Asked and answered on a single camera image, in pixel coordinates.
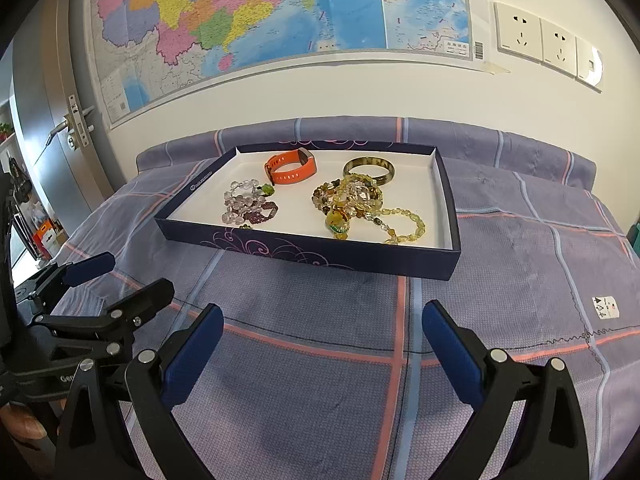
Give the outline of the person left hand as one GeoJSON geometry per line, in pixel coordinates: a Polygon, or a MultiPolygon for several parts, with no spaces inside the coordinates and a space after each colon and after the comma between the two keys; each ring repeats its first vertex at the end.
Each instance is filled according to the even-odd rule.
{"type": "Polygon", "coordinates": [[[39,450],[47,430],[34,414],[20,404],[8,403],[0,410],[1,422],[12,439],[25,448],[39,450]]]}

